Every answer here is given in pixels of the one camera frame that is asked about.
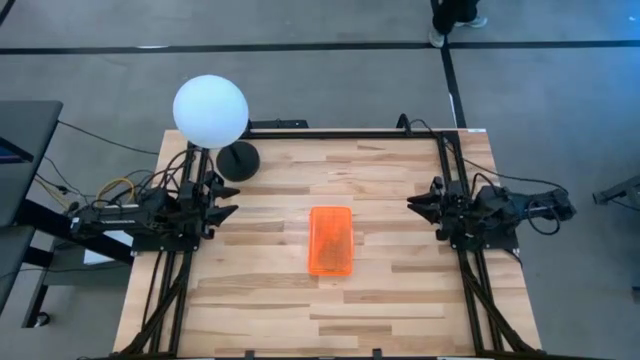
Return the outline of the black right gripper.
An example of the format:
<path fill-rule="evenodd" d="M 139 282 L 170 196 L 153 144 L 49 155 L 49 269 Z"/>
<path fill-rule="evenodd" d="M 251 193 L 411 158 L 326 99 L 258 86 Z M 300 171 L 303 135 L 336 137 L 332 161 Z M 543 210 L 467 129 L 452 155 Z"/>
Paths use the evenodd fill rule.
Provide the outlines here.
<path fill-rule="evenodd" d="M 428 193 L 409 197 L 407 207 L 430 224 L 440 225 L 436 231 L 438 240 L 462 241 L 467 237 L 466 217 L 471 197 L 459 180 L 445 184 L 441 177 L 435 177 L 432 189 Z"/>

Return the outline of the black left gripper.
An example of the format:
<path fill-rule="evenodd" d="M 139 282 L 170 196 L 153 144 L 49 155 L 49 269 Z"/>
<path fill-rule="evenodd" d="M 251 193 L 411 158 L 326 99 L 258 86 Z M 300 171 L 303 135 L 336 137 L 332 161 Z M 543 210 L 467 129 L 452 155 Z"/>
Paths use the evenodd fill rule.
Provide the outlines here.
<path fill-rule="evenodd" d="M 180 235 L 186 239 L 213 239 L 215 231 L 211 226 L 220 226 L 239 209 L 237 205 L 211 207 L 212 198 L 227 199 L 240 193 L 239 189 L 226 187 L 219 174 L 207 172 L 204 184 L 209 191 L 204 185 L 191 181 L 182 183 L 178 190 L 178 223 Z"/>

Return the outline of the clear supply box orange lid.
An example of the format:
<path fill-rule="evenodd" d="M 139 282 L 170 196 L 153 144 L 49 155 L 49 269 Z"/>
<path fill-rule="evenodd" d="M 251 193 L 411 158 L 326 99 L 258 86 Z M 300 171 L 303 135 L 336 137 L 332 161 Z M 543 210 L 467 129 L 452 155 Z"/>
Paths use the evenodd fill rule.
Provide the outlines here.
<path fill-rule="evenodd" d="M 353 271 L 352 211 L 316 206 L 310 211 L 307 269 L 312 276 L 349 276 Z"/>

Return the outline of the white globe lamp black base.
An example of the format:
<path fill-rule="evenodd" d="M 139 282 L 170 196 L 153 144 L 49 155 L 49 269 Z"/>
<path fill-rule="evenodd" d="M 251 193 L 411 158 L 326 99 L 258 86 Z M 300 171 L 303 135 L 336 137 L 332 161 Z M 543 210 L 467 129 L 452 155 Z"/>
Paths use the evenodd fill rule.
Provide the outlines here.
<path fill-rule="evenodd" d="M 258 172 L 258 150 L 241 139 L 250 127 L 248 103 L 232 81 L 217 75 L 186 81 L 174 96 L 172 114 L 188 141 L 217 151 L 215 165 L 224 179 L 243 182 Z"/>

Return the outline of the white printed paper sheet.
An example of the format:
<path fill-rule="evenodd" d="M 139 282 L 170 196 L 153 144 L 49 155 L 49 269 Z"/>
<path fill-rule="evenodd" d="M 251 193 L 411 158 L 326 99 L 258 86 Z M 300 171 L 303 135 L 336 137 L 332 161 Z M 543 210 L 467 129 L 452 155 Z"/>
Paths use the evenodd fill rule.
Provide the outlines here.
<path fill-rule="evenodd" d="M 105 231 L 104 235 L 127 246 L 131 246 L 133 242 L 133 237 L 124 231 Z M 84 251 L 84 265 L 97 265 L 107 262 L 113 262 L 113 259 L 90 250 Z"/>

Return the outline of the person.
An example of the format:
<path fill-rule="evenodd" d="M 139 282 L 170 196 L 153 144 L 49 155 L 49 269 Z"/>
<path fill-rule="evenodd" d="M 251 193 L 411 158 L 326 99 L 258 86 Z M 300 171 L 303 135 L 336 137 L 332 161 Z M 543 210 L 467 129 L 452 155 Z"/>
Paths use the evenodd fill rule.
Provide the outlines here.
<path fill-rule="evenodd" d="M 479 15 L 478 2 L 479 0 L 442 0 L 438 3 L 428 35 L 430 44 L 435 48 L 442 48 L 454 27 L 484 27 L 488 19 Z"/>

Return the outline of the grey chair base leg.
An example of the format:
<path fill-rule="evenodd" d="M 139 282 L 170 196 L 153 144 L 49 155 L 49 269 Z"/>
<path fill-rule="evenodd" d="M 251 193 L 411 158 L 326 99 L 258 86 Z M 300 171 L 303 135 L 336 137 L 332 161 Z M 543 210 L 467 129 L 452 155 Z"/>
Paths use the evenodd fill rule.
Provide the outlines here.
<path fill-rule="evenodd" d="M 592 194 L 595 204 L 605 205 L 626 198 L 633 207 L 640 208 L 640 175 L 633 176 L 605 190 Z"/>

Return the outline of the dark grey desk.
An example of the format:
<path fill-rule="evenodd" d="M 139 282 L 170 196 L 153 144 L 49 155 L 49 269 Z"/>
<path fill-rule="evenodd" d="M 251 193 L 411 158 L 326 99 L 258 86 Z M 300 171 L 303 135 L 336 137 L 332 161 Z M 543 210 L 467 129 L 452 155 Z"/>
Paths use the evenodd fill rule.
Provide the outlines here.
<path fill-rule="evenodd" d="M 26 198 L 55 132 L 60 101 L 0 101 L 0 138 L 33 156 L 31 162 L 0 164 L 0 228 L 10 226 Z"/>

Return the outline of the dark laptop screen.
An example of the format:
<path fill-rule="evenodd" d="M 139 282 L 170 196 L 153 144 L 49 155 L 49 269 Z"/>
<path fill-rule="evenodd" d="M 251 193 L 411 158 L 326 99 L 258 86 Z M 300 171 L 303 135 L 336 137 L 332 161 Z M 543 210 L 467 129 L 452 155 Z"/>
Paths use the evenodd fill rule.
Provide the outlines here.
<path fill-rule="evenodd" d="M 0 164 L 30 163 L 33 159 L 31 153 L 0 137 Z"/>

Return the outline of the black aluminium table frame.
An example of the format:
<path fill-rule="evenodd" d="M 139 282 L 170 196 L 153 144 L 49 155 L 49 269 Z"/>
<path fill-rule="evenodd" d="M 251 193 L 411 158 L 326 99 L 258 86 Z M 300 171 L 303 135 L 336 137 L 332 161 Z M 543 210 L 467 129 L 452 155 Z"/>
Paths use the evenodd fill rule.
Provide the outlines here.
<path fill-rule="evenodd" d="M 253 143 L 258 173 L 193 256 L 179 356 L 473 353 L 457 255 L 406 205 L 442 172 L 445 151 L 425 131 L 260 130 Z M 308 273 L 316 206 L 351 210 L 349 276 Z"/>

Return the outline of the black desk leg frame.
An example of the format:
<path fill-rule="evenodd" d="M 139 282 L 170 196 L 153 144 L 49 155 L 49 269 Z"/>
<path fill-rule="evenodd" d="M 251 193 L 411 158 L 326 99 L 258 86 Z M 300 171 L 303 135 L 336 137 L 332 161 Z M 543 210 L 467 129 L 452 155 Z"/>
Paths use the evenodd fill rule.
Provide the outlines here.
<path fill-rule="evenodd" d="M 30 235 L 33 236 L 35 231 L 40 231 L 48 235 L 53 236 L 56 239 L 65 240 L 78 247 L 84 248 L 96 252 L 98 254 L 112 258 L 114 261 L 124 264 L 125 266 L 131 266 L 134 258 L 131 256 L 131 247 L 122 244 L 116 240 L 113 240 L 105 235 L 92 236 L 88 238 L 80 238 L 73 235 L 71 232 L 72 220 L 66 216 L 54 212 L 40 204 L 37 204 L 31 200 L 24 200 L 18 208 L 14 219 L 9 222 L 12 226 L 25 227 L 30 231 Z M 34 328 L 36 315 L 42 311 L 42 305 L 44 303 L 45 296 L 49 289 L 47 283 L 47 276 L 49 274 L 60 273 L 73 274 L 88 270 L 88 267 L 83 265 L 78 270 L 56 270 L 52 268 L 55 251 L 44 251 L 37 248 L 33 248 L 30 244 L 27 244 L 27 249 L 23 255 L 22 262 L 38 266 L 43 270 L 43 274 L 39 277 L 35 292 L 29 302 L 26 310 L 25 318 L 22 326 L 24 328 Z"/>

